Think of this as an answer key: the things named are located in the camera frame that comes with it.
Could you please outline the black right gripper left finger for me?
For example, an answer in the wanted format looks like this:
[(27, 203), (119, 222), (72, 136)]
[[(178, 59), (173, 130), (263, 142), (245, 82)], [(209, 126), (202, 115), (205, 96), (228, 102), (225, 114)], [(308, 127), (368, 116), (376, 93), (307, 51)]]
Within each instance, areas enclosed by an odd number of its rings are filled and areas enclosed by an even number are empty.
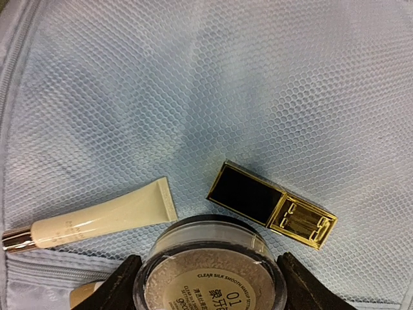
[(137, 272), (142, 266), (139, 255), (130, 255), (89, 297), (74, 309), (135, 310), (132, 296)]

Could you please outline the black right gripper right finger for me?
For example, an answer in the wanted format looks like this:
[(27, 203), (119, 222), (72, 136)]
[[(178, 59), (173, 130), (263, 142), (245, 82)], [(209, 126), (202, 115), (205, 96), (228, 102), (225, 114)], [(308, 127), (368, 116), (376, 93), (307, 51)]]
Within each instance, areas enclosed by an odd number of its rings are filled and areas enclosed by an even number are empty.
[(287, 285), (285, 309), (342, 309), (343, 301), (329, 291), (294, 255), (277, 258)]

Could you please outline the slim gold cosmetic pencil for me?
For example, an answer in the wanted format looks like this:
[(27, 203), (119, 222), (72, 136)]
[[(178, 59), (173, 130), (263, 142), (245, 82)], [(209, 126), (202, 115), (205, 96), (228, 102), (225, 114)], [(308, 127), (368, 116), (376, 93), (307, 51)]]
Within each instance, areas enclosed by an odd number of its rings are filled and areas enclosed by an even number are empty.
[(177, 213), (166, 177), (112, 200), (5, 231), (3, 250), (20, 253), (174, 222)]

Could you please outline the round cream compact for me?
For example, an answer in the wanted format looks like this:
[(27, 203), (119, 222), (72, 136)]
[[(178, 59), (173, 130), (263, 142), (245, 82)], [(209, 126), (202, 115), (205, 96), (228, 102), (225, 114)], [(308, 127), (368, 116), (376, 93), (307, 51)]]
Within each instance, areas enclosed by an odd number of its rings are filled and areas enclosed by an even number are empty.
[(137, 273), (133, 299), (136, 309), (284, 309), (287, 285), (254, 228), (206, 214), (160, 235)]

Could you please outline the green hard-shell suitcase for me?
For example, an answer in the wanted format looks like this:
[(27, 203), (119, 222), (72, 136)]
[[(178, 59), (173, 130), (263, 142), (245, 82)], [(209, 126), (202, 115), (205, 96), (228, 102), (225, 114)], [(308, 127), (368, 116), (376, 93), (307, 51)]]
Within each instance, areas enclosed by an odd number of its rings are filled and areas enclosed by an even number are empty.
[(259, 227), (358, 309), (412, 308), (411, 1), (2, 1), (1, 230), (167, 177), (179, 218), (230, 160), (324, 207)]

